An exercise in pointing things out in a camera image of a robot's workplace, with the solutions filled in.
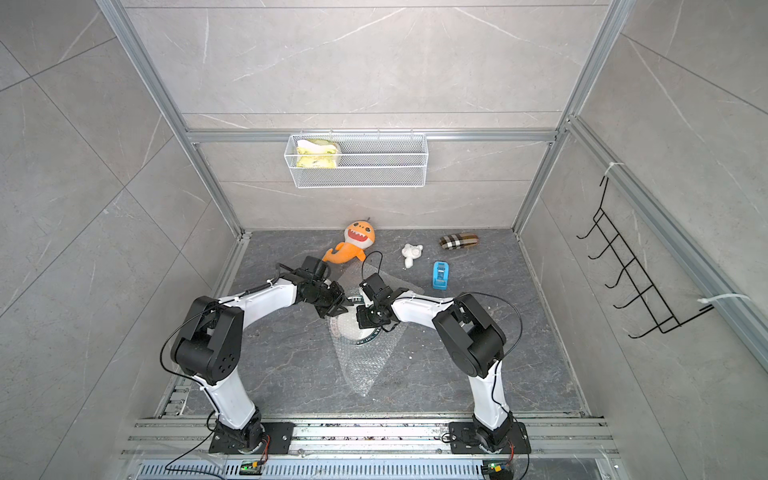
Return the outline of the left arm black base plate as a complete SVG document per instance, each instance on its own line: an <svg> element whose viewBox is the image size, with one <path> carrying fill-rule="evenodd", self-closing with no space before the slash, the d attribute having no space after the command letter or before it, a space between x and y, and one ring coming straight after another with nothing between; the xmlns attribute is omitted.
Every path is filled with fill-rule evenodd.
<svg viewBox="0 0 768 480"><path fill-rule="evenodd" d="M242 430L217 422L208 452L211 454L255 454L268 447L268 454L287 454L295 424L257 421Z"/></svg>

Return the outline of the blue tape dispenser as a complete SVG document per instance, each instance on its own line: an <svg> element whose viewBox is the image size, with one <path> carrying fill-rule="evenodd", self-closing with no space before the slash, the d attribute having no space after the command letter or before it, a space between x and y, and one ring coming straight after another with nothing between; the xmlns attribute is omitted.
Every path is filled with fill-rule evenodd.
<svg viewBox="0 0 768 480"><path fill-rule="evenodd" d="M445 291L448 288L450 265L445 261L436 261L433 265L432 287Z"/></svg>

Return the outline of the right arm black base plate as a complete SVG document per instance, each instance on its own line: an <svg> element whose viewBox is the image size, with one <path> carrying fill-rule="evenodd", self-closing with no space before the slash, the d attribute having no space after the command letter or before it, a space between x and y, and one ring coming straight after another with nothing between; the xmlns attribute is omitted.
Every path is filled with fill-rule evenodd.
<svg viewBox="0 0 768 480"><path fill-rule="evenodd" d="M526 426L514 421L489 430L479 422L451 422L441 441L453 454L530 454Z"/></svg>

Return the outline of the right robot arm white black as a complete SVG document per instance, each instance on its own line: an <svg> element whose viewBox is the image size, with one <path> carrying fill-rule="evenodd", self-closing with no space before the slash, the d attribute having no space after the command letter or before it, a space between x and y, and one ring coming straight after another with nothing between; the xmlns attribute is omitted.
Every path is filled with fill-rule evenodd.
<svg viewBox="0 0 768 480"><path fill-rule="evenodd" d="M476 442L489 453L504 448L513 427L501 380L506 336L476 298L470 293L429 297L370 282L360 285L360 293L361 327L414 323L437 332L451 360L469 379Z"/></svg>

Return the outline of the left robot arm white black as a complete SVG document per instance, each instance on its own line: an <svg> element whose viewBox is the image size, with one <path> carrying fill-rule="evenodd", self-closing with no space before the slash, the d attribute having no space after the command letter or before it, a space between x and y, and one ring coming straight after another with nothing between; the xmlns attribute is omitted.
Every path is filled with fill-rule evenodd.
<svg viewBox="0 0 768 480"><path fill-rule="evenodd" d="M337 316L352 305L335 281L288 274L233 296L195 299L170 349L182 375L196 382L211 403L214 434L239 451L253 452L265 440L261 413L237 370L243 332L297 303L314 306L320 317Z"/></svg>

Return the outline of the white plate teal rim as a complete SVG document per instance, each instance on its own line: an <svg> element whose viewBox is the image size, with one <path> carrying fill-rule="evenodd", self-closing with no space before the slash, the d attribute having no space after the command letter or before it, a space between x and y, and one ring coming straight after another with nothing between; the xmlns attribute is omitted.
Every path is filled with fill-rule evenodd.
<svg viewBox="0 0 768 480"><path fill-rule="evenodd" d="M357 320L357 307L365 305L365 297L360 288L353 289L347 294L350 305L346 311L329 320L332 336L342 342L352 345L362 345L375 339L381 332L380 327L360 327Z"/></svg>

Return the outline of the clear bubble wrap sheet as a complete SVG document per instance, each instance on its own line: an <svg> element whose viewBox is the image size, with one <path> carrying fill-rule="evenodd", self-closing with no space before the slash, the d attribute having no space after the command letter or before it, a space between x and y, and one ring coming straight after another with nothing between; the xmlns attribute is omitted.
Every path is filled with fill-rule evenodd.
<svg viewBox="0 0 768 480"><path fill-rule="evenodd" d="M369 393L404 333L400 327L391 332L392 326L385 330L358 328L356 307L362 303L359 284L378 270L378 264L370 262L365 266L356 263L346 269L337 282L353 305L347 306L346 313L328 319L343 377L350 389L360 396Z"/></svg>

